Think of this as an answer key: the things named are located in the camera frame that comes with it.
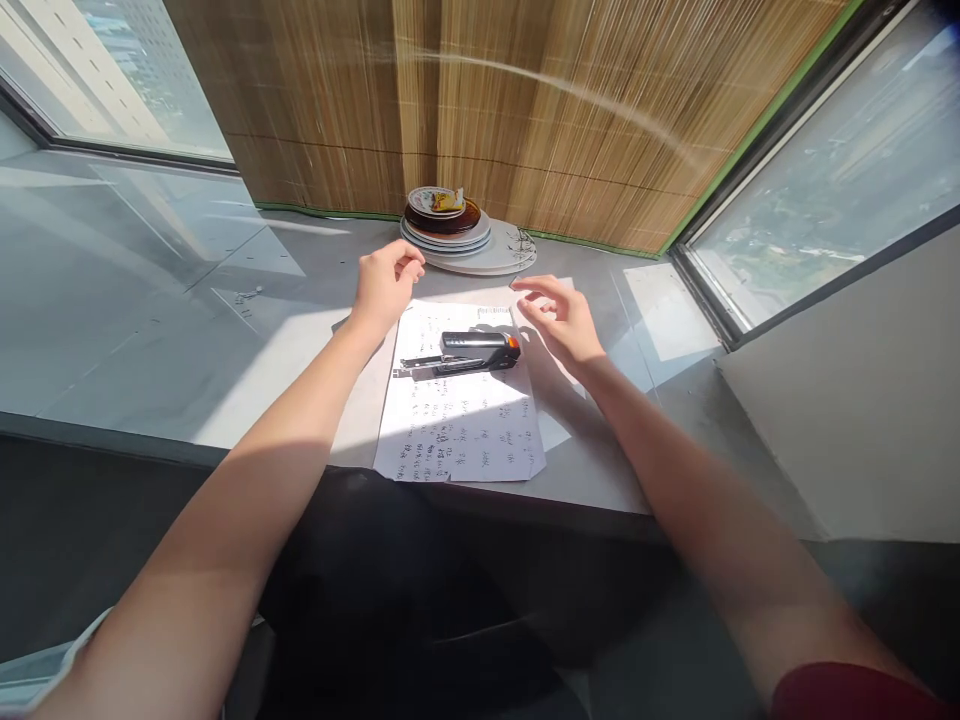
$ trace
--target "lap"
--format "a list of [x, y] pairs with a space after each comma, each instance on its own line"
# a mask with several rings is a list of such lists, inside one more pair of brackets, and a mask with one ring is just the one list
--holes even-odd
[[583, 716], [547, 649], [437, 513], [372, 470], [327, 468], [260, 612], [277, 635], [262, 720], [532, 706]]

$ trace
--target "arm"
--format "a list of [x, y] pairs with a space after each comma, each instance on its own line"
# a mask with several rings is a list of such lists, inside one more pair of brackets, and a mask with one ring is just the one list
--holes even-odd
[[347, 397], [422, 262], [402, 240], [361, 258], [350, 319], [197, 491], [36, 718], [218, 716]]
[[[863, 625], [790, 531], [729, 468], [673, 425], [613, 363], [587, 301], [552, 276], [513, 283], [550, 351], [613, 427], [663, 531], [704, 583], [769, 703], [780, 679], [836, 661], [919, 682]], [[532, 301], [546, 297], [537, 307]]]

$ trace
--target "black stapler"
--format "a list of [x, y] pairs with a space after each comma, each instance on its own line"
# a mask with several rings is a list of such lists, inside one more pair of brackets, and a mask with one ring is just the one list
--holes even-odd
[[520, 359], [520, 343], [502, 332], [440, 333], [441, 355], [400, 360], [404, 371], [431, 370], [434, 377], [512, 368]]

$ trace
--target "left hand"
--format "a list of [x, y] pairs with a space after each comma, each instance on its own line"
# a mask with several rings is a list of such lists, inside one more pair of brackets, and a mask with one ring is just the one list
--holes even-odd
[[394, 240], [360, 258], [351, 321], [382, 339], [410, 304], [413, 284], [424, 275], [423, 265], [423, 255], [406, 240]]

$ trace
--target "plate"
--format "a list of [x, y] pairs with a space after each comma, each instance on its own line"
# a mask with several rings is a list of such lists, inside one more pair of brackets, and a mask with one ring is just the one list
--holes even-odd
[[480, 232], [474, 232], [473, 230], [468, 230], [465, 233], [459, 233], [458, 235], [452, 236], [453, 239], [446, 240], [444, 239], [445, 235], [439, 236], [439, 238], [434, 237], [433, 235], [426, 235], [422, 231], [417, 230], [415, 227], [411, 226], [410, 223], [406, 221], [405, 218], [400, 218], [400, 230], [406, 233], [407, 235], [412, 235], [413, 237], [421, 240], [429, 245], [436, 245], [437, 247], [449, 247], [457, 248], [463, 247], [464, 245], [473, 245], [477, 240], [482, 237], [486, 237], [490, 234], [490, 223], [483, 223], [482, 225], [486, 226], [486, 230], [483, 230], [481, 225], [477, 225], [478, 228], [481, 228]]
[[431, 243], [426, 243], [419, 238], [414, 237], [413, 235], [408, 234], [403, 228], [400, 228], [400, 234], [403, 236], [403, 239], [406, 240], [411, 245], [415, 245], [420, 248], [423, 252], [424, 258], [427, 256], [433, 257], [445, 257], [445, 258], [458, 258], [466, 257], [467, 255], [473, 255], [480, 252], [487, 246], [490, 242], [490, 233], [479, 238], [475, 242], [469, 245], [459, 245], [456, 247], [443, 247], [440, 245], [433, 245]]
[[498, 268], [496, 270], [471, 270], [469, 268], [460, 267], [460, 266], [450, 266], [446, 267], [440, 264], [431, 263], [435, 268], [439, 270], [446, 270], [447, 272], [459, 273], [460, 275], [475, 275], [477, 277], [495, 277], [497, 275], [517, 275], [522, 273], [528, 267], [533, 265], [537, 261], [537, 255], [534, 253], [529, 258], [517, 265], [511, 265], [506, 268]]
[[464, 203], [464, 206], [459, 210], [452, 210], [451, 212], [439, 213], [435, 212], [433, 209], [433, 196], [435, 193], [445, 192], [450, 193], [451, 195], [456, 194], [456, 190], [450, 190], [449, 188], [440, 188], [433, 185], [425, 185], [424, 187], [416, 188], [411, 190], [410, 194], [407, 195], [407, 203], [414, 210], [421, 215], [424, 215], [429, 218], [439, 218], [442, 220], [447, 220], [450, 218], [456, 218], [463, 215], [466, 212], [467, 206]]
[[424, 254], [431, 265], [451, 272], [474, 275], [507, 275], [525, 270], [536, 261], [537, 246], [516, 225], [490, 221], [490, 242], [469, 256]]
[[442, 233], [445, 235], [464, 232], [475, 227], [483, 212], [480, 207], [470, 198], [464, 200], [463, 213], [456, 217], [436, 217], [421, 215], [408, 204], [403, 209], [403, 216], [407, 222], [420, 230]]

